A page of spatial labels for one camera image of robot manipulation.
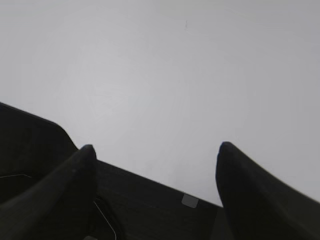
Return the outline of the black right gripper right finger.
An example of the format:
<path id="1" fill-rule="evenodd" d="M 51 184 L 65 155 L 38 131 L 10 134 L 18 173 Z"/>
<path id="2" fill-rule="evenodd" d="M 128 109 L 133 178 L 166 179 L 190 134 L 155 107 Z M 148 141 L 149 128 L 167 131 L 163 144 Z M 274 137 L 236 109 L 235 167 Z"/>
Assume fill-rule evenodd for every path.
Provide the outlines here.
<path id="1" fill-rule="evenodd" d="M 234 239 L 320 238 L 320 203 L 270 174 L 231 142 L 219 147 L 215 181 Z"/>

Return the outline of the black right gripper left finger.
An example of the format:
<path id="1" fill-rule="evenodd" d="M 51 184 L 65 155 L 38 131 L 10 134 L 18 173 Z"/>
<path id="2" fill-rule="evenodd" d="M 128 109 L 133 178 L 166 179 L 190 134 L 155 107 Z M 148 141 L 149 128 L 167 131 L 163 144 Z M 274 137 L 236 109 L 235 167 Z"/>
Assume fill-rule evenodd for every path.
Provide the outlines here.
<path id="1" fill-rule="evenodd" d="M 12 176 L 1 186 L 0 238 L 2 240 L 83 240 L 97 191 L 97 155 L 83 146 L 38 181 L 21 183 Z"/>

